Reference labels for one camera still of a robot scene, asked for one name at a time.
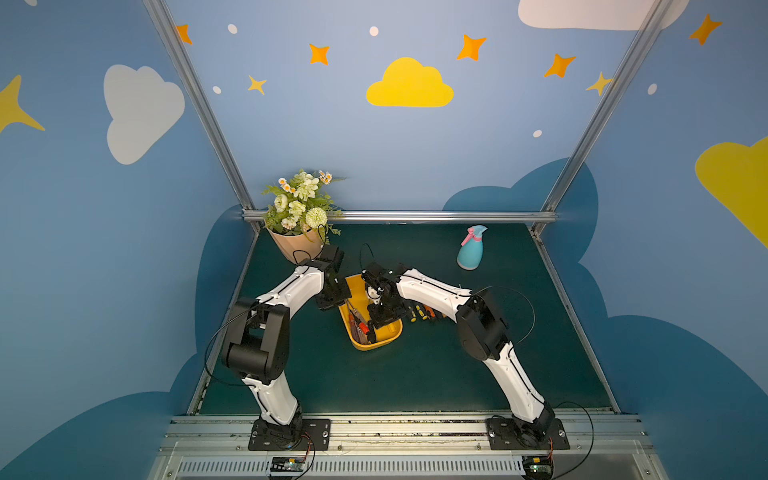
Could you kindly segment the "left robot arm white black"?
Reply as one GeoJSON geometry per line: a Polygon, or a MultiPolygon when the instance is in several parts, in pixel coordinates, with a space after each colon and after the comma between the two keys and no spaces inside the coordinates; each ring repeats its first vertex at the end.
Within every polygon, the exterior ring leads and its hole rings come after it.
{"type": "Polygon", "coordinates": [[[338,307],[351,298],[347,281],[339,276],[344,253],[326,245],[320,253],[301,261],[292,274],[272,290],[258,296],[245,311],[245,319],[228,329],[221,358],[252,392],[260,408],[254,430],[271,446],[287,449],[303,437],[300,404],[285,375],[290,349],[290,321],[315,299],[318,308],[338,307]]]}

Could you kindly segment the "yellow plastic storage box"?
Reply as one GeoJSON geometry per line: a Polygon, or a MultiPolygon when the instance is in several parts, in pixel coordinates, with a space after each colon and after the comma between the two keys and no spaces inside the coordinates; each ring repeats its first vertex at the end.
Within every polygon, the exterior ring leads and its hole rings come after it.
{"type": "Polygon", "coordinates": [[[339,312],[353,346],[361,351],[369,351],[398,339],[403,331],[402,320],[376,324],[369,307],[377,305],[378,298],[368,293],[368,287],[360,274],[348,276],[346,280],[351,297],[339,306],[339,312]]]}

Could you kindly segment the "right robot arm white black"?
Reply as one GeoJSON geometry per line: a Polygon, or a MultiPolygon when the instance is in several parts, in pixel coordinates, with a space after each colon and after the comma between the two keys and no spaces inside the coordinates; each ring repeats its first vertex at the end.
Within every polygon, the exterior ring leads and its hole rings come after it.
{"type": "Polygon", "coordinates": [[[519,435],[528,443],[544,440],[554,411],[520,364],[507,335],[508,322],[487,289],[451,286],[403,264],[389,270],[372,262],[361,276],[373,299],[368,312],[374,325],[402,318],[411,302],[454,321],[464,351],[486,365],[507,398],[519,435]]]}

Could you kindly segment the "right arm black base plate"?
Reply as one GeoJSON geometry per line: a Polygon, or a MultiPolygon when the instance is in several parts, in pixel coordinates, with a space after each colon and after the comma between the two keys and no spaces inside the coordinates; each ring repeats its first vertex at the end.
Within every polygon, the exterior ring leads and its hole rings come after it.
{"type": "Polygon", "coordinates": [[[514,417],[494,415],[485,420],[492,450],[569,450],[562,422],[555,418],[544,433],[514,417]]]}

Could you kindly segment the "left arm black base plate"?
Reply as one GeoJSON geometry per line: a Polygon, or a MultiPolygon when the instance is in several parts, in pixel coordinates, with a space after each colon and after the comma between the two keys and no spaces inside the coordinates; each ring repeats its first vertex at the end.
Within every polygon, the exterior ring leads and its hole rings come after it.
{"type": "Polygon", "coordinates": [[[332,422],[328,418],[299,419],[289,425],[278,425],[259,418],[252,427],[249,451],[288,451],[306,449],[327,451],[332,422]]]}

